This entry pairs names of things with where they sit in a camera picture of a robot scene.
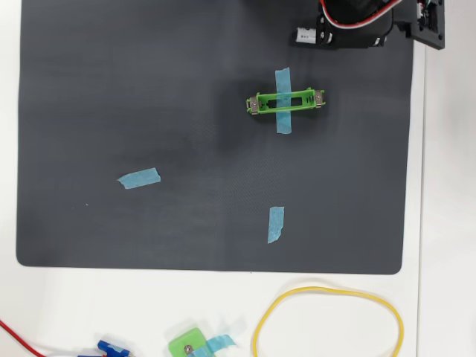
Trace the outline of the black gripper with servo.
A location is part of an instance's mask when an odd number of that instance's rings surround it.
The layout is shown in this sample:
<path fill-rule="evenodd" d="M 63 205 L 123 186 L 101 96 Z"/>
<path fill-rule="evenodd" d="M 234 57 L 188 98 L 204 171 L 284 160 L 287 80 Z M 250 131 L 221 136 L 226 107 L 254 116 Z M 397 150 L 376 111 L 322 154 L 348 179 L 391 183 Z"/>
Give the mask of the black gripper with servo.
<path fill-rule="evenodd" d="M 336 28 L 324 16 L 320 16 L 316 44 L 329 49 L 382 47 L 392 28 L 392 14 L 385 14 L 371 24 L 354 30 Z"/>

